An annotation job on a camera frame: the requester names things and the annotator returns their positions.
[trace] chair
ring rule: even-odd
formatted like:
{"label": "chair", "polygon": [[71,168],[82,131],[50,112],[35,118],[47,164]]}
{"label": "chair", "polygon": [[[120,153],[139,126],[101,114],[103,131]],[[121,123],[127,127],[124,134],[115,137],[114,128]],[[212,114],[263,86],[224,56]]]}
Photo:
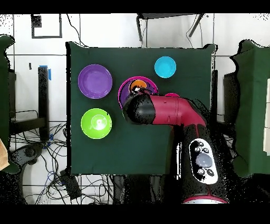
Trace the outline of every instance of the chair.
{"label": "chair", "polygon": [[[9,166],[0,171],[0,203],[25,204],[23,198],[23,173],[27,164],[33,165],[41,155],[44,144],[49,140],[49,113],[47,100],[47,69],[38,68],[38,118],[11,120],[15,118],[16,73],[9,68],[6,48],[14,43],[14,38],[0,35],[0,138],[8,151]],[[40,129],[40,143],[27,144],[14,152],[9,150],[9,137],[32,129]]]}
{"label": "chair", "polygon": [[[166,18],[166,17],[173,17],[173,16],[182,16],[182,15],[194,15],[197,13],[137,13],[136,23],[139,33],[139,40],[142,41],[141,35],[141,27],[140,27],[140,19],[146,20],[146,47],[147,47],[147,29],[148,29],[148,20],[153,18]],[[199,17],[197,18],[191,32],[189,33],[189,37],[192,37],[195,29],[197,28],[201,18],[203,17],[204,13],[200,13]]]}

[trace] dark green cloth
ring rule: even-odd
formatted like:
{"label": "dark green cloth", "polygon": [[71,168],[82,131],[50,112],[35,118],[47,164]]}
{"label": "dark green cloth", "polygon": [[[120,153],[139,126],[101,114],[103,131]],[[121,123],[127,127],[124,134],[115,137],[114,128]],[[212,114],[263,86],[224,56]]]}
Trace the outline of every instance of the dark green cloth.
{"label": "dark green cloth", "polygon": [[240,84],[240,107],[236,118],[235,172],[245,177],[253,173],[270,174],[270,156],[263,152],[267,79],[270,78],[270,48],[253,41],[242,42],[232,57]]}
{"label": "dark green cloth", "polygon": [[[145,76],[157,85],[160,94],[174,92],[199,99],[209,108],[211,54],[215,48],[214,44],[205,49],[82,48],[70,42],[71,172],[166,174],[171,128],[126,122],[118,104],[119,87],[129,77]],[[155,73],[155,62],[161,56],[176,62],[176,73],[171,78],[163,79]],[[112,89],[102,99],[89,99],[78,88],[78,75],[90,64],[100,64],[112,75]],[[90,139],[81,130],[81,118],[91,108],[104,109],[112,118],[111,132],[103,139]]]}

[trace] bowl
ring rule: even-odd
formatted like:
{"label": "bowl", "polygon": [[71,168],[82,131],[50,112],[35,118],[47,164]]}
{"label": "bowl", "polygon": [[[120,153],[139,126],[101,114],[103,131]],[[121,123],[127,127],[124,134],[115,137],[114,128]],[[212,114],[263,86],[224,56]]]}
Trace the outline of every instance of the bowl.
{"label": "bowl", "polygon": [[170,78],[175,71],[176,63],[171,57],[164,56],[155,62],[155,72],[159,77]]}
{"label": "bowl", "polygon": [[109,134],[112,128],[112,119],[105,110],[93,108],[82,116],[81,128],[87,137],[101,139]]}
{"label": "bowl", "polygon": [[78,85],[86,97],[100,99],[111,91],[112,75],[105,67],[91,64],[80,72]]}

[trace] black cable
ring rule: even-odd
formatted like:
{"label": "black cable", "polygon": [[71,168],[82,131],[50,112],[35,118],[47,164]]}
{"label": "black cable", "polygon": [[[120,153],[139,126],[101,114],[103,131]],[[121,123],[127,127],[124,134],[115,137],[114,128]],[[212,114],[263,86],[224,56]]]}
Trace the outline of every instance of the black cable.
{"label": "black cable", "polygon": [[36,116],[38,117],[38,112],[37,112],[36,110],[23,110],[23,111],[16,111],[15,113],[31,112],[31,111],[35,111],[35,112],[36,112]]}
{"label": "black cable", "polygon": [[84,45],[84,47],[87,47],[87,48],[88,48],[88,46],[86,46],[86,45],[81,41],[78,30],[71,24],[69,15],[68,15],[68,14],[66,14],[66,15],[67,15],[67,19],[69,20],[70,26],[73,27],[73,28],[76,30],[80,42]]}
{"label": "black cable", "polygon": [[143,30],[143,33],[142,33],[142,38],[141,38],[141,47],[142,47],[142,41],[143,41],[143,36],[144,36],[144,31],[146,30],[146,27],[144,28]]}
{"label": "black cable", "polygon": [[204,46],[203,46],[203,33],[201,31],[201,26],[200,26],[200,36],[201,36],[201,48],[204,48]]}
{"label": "black cable", "polygon": [[153,185],[152,185],[151,181],[150,181],[150,185],[151,185],[151,190],[152,190],[152,193],[154,195],[154,200],[155,200],[155,203],[156,203],[157,202],[157,196],[155,194],[155,191],[154,191],[154,188],[153,188]]}
{"label": "black cable", "polygon": [[188,32],[191,30],[191,28],[193,27],[193,25],[194,25],[194,23],[195,23],[196,18],[197,18],[197,14],[196,14],[196,16],[195,16],[195,19],[194,19],[194,22],[193,22],[192,26],[191,26],[191,27],[190,27],[190,29],[189,29],[189,30],[186,32],[186,37],[187,37],[187,39],[188,39],[189,43],[191,44],[191,47],[192,47],[192,48],[193,48],[193,45],[192,45],[191,41],[189,40],[187,33],[188,33]]}
{"label": "black cable", "polygon": [[45,162],[45,168],[46,168],[47,172],[49,173],[49,170],[48,170],[48,168],[47,168],[47,161],[46,161],[46,159],[43,157],[43,155],[41,155],[41,157],[42,157],[42,159],[44,160],[44,162]]}

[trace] blue tape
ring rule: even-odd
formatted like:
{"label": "blue tape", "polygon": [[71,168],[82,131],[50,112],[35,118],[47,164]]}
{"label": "blue tape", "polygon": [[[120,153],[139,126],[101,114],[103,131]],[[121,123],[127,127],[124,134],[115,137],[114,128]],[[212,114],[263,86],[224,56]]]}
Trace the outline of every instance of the blue tape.
{"label": "blue tape", "polygon": [[48,71],[48,77],[49,77],[49,80],[52,80],[51,69],[49,69]]}

